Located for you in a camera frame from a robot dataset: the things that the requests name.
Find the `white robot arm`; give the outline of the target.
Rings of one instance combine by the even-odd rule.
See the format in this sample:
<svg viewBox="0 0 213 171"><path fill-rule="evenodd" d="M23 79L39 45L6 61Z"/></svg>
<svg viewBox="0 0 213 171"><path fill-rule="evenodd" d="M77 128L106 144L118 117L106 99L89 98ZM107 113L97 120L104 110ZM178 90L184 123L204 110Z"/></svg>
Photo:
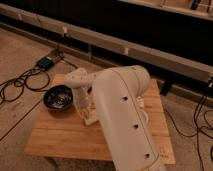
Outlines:
<svg viewBox="0 0 213 171"><path fill-rule="evenodd" d="M149 83L148 71L138 65L95 73L79 68L65 75L78 109L88 106L85 89L92 89L96 115L117 171L167 171L150 134L147 114L137 102Z"/></svg>

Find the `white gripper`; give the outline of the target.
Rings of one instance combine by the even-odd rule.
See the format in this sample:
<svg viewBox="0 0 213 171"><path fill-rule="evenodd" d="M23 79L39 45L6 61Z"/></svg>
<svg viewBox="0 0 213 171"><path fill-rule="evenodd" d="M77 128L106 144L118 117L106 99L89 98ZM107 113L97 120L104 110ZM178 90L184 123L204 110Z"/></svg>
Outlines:
<svg viewBox="0 0 213 171"><path fill-rule="evenodd" d="M81 118L91 118L94 107L91 95L82 87L74 88L72 92L73 103L79 116Z"/></svg>

